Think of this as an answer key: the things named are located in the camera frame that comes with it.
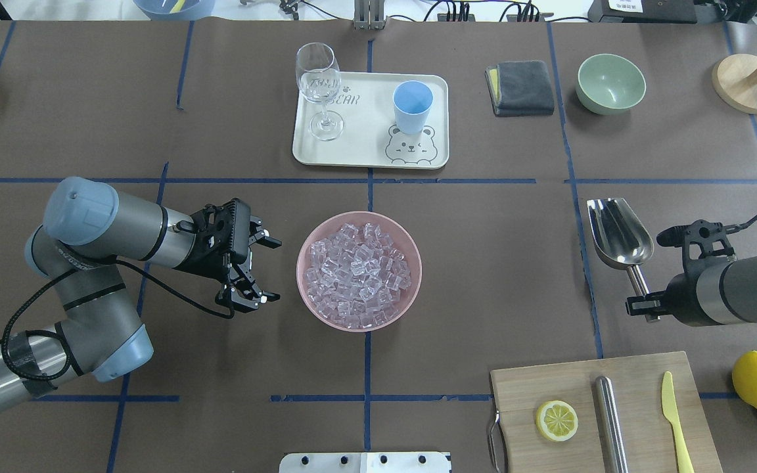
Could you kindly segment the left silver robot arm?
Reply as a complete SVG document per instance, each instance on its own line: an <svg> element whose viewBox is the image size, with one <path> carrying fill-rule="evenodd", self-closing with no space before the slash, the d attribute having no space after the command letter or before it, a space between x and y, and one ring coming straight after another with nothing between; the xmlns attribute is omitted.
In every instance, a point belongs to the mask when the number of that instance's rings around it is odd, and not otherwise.
<svg viewBox="0 0 757 473"><path fill-rule="evenodd" d="M85 374L108 382L148 362L154 350L119 266L135 261L219 282L225 319L279 295L252 275L252 246L281 246L238 198L186 215L117 191L108 183L67 177L47 203L44 221L25 245L25 259L54 288L65 318L16 332L12 315L0 338L0 412L40 398Z"/></svg>

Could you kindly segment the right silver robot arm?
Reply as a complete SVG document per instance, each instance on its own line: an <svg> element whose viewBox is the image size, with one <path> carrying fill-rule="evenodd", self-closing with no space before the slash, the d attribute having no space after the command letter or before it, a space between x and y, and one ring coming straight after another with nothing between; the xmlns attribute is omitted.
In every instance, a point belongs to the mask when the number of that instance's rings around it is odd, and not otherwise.
<svg viewBox="0 0 757 473"><path fill-rule="evenodd" d="M724 255L691 259L683 248L683 273L664 291L627 300L629 315L673 315L691 327L757 323L757 257Z"/></svg>

